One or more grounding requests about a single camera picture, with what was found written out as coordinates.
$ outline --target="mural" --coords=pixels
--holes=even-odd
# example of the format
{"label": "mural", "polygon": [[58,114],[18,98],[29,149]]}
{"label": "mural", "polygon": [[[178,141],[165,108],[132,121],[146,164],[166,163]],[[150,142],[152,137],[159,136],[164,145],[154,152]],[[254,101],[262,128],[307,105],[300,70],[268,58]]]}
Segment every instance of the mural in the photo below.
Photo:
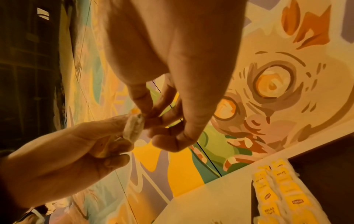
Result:
{"label": "mural", "polygon": [[[103,52],[100,2],[84,1],[83,41],[75,45],[75,66],[65,68],[70,78],[63,77],[68,126],[135,110]],[[232,80],[198,142],[170,153],[143,133],[126,167],[52,203],[49,223],[150,224],[174,197],[353,119],[353,4],[249,0]],[[148,83],[153,101],[163,82]]]}

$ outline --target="lipton logo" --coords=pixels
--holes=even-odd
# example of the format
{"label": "lipton logo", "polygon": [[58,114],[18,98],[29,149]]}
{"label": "lipton logo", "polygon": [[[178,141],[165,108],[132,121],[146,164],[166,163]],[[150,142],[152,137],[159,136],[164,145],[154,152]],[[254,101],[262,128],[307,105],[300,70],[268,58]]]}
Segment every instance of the lipton logo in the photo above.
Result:
{"label": "lipton logo", "polygon": [[264,197],[265,200],[267,200],[268,198],[270,198],[270,193]]}
{"label": "lipton logo", "polygon": [[296,199],[294,201],[292,201],[293,204],[301,204],[303,203],[303,200],[302,199]]}

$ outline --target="round eye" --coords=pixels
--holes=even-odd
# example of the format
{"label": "round eye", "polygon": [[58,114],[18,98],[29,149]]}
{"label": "round eye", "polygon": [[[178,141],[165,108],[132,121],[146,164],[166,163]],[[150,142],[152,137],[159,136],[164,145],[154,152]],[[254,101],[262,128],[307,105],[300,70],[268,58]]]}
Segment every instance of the round eye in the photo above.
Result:
{"label": "round eye", "polygon": [[263,98],[278,98],[289,88],[291,75],[289,71],[274,66],[264,70],[256,80],[256,91]]}
{"label": "round eye", "polygon": [[237,112],[237,104],[231,98],[223,98],[218,104],[214,116],[220,120],[230,119]]}

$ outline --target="human hand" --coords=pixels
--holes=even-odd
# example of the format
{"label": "human hand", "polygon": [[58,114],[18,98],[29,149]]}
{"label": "human hand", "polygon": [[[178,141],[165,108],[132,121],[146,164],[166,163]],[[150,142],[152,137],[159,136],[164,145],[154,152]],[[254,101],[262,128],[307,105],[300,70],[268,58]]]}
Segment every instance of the human hand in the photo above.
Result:
{"label": "human hand", "polygon": [[134,145],[114,141],[110,156],[91,155],[96,142],[122,136],[128,116],[82,123],[37,138],[1,159],[0,177],[16,204],[30,208],[73,195],[129,162]]}
{"label": "human hand", "polygon": [[[99,24],[107,61],[147,118],[156,147],[195,143],[222,99],[235,67],[246,0],[104,0]],[[146,82],[170,73],[153,107]],[[164,128],[183,117],[183,122]]]}

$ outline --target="painted ear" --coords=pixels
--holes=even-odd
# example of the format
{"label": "painted ear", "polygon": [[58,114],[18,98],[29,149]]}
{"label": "painted ear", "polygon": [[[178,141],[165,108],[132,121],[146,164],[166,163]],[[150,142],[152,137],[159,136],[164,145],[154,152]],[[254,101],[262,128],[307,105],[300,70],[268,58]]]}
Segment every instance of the painted ear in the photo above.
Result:
{"label": "painted ear", "polygon": [[331,6],[329,6],[321,16],[317,16],[310,12],[305,14],[299,32],[294,39],[294,43],[302,41],[309,30],[313,31],[313,36],[304,40],[301,46],[297,49],[312,45],[324,45],[330,41],[328,35],[330,13]]}
{"label": "painted ear", "polygon": [[290,7],[285,7],[283,9],[283,14],[281,16],[281,24],[284,31],[292,36],[300,25],[300,8],[296,0],[292,0]]}

